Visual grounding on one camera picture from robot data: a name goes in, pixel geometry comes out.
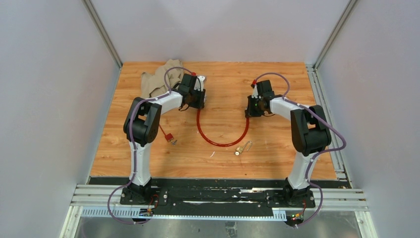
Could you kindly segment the red cable lock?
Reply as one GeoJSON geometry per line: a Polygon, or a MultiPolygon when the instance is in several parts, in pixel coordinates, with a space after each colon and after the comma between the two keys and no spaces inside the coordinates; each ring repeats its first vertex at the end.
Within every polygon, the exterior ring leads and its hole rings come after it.
{"type": "Polygon", "coordinates": [[[232,147],[242,142],[250,129],[250,119],[242,121],[230,119],[229,116],[210,116],[203,110],[196,114],[196,126],[198,134],[208,144],[216,147],[232,147]]]}

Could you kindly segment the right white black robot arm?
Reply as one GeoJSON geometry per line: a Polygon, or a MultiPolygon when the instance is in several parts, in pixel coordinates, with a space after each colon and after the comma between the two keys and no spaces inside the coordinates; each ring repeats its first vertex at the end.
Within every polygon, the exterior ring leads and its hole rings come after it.
{"type": "Polygon", "coordinates": [[[311,196],[308,181],[314,169],[314,156],[325,151],[331,143],[330,129],[323,123],[324,110],[319,105],[306,106],[293,102],[284,95],[275,95],[269,80],[254,80],[251,87],[253,93],[248,96],[246,118],[261,117],[269,113],[282,116],[291,123],[291,138],[296,157],[282,193],[272,200],[291,207],[305,203],[311,196]]]}

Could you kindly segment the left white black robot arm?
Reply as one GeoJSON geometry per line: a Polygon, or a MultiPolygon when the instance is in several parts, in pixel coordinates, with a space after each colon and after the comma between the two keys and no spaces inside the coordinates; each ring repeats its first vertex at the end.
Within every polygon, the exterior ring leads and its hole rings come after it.
{"type": "Polygon", "coordinates": [[[183,106],[202,109],[206,91],[203,75],[184,74],[177,88],[162,95],[133,100],[123,125],[131,151],[131,174],[122,195],[140,205],[148,204],[153,197],[150,172],[151,146],[163,114],[183,106]]]}

